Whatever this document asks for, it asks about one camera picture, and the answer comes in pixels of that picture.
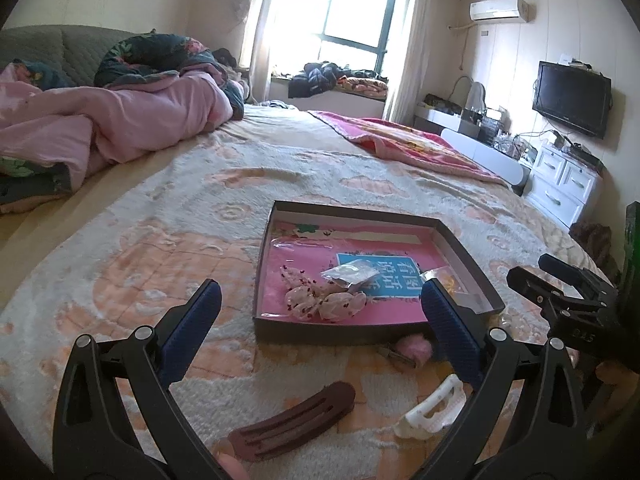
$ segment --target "screw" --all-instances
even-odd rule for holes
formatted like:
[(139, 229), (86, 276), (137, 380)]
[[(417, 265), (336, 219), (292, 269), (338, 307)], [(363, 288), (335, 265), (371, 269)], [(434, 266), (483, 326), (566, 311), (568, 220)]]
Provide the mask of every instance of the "screw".
[(149, 336), (151, 336), (153, 332), (154, 331), (151, 330), (151, 327), (141, 326), (139, 329), (136, 330), (136, 339), (140, 339), (140, 341), (144, 341)]
[(82, 334), (78, 339), (76, 339), (76, 344), (79, 348), (84, 348), (91, 342), (91, 336), (87, 334)]
[(551, 340), (549, 341), (549, 344), (556, 350), (562, 350), (564, 348), (564, 343), (562, 342), (561, 339), (558, 339), (557, 337), (552, 337)]
[(495, 339), (496, 341), (504, 341), (507, 339), (506, 332), (500, 328), (492, 328), (489, 335), (491, 336), (491, 339)]

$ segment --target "air conditioner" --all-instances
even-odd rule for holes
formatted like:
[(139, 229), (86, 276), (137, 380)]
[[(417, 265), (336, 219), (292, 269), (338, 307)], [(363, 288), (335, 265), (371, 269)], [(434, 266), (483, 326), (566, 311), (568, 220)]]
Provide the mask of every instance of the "air conditioner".
[(475, 22), (527, 23), (529, 6), (524, 0), (486, 0), (471, 4), (469, 15)]

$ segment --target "window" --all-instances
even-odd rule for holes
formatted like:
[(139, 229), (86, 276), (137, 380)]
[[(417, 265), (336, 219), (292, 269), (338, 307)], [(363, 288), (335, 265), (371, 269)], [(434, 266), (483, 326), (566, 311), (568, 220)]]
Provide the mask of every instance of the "window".
[(271, 49), (275, 70), (295, 74), (310, 61), (383, 71), (398, 0), (281, 0)]

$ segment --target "window sill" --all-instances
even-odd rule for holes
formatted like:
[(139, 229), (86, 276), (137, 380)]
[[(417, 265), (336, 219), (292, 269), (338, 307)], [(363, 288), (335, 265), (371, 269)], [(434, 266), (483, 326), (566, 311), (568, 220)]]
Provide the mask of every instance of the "window sill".
[[(291, 81), (290, 77), (276, 76), (276, 75), (272, 75), (271, 76), (271, 82), (272, 83), (281, 83), (281, 84), (287, 84), (288, 85), (290, 81)], [(363, 99), (370, 99), (372, 101), (377, 101), (379, 103), (386, 102), (386, 97), (385, 98), (371, 97), (371, 96), (368, 96), (368, 95), (363, 95), (363, 94), (361, 94), (359, 92), (350, 92), (348, 90), (343, 90), (343, 89), (340, 89), (338, 87), (329, 90), (329, 92), (336, 92), (338, 94), (349, 94), (349, 95), (353, 95), (353, 96), (356, 96), (356, 97), (362, 97)], [(296, 99), (309, 99), (309, 98), (298, 97)]]

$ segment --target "television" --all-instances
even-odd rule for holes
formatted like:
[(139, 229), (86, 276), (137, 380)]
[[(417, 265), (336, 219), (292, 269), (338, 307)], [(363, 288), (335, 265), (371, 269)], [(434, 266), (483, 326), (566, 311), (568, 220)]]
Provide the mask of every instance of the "television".
[(573, 66), (540, 62), (533, 109), (546, 118), (602, 139), (611, 103), (611, 79)]

